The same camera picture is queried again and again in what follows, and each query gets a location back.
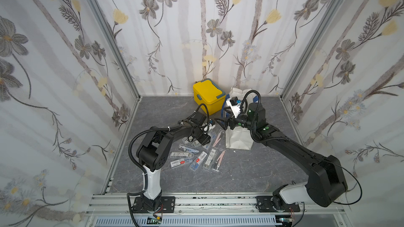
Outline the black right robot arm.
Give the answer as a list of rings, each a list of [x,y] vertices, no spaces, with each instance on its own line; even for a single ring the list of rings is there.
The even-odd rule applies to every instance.
[[[308,180],[295,185],[283,185],[272,194],[271,204],[281,212],[299,202],[314,202],[328,207],[348,189],[340,161],[333,155],[325,157],[287,137],[266,121],[266,111],[259,103],[252,103],[244,114],[216,119],[223,129],[245,128],[250,138],[278,151],[300,167]]]

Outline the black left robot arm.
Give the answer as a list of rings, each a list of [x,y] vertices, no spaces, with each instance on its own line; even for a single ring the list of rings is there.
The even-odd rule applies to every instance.
[[[210,141],[210,125],[209,116],[196,111],[176,126],[152,126],[137,134],[128,145],[128,156],[142,171],[143,189],[138,193],[129,192],[128,195],[139,196],[143,209],[157,211],[162,204],[161,169],[169,158],[173,143],[186,137],[205,145]]]

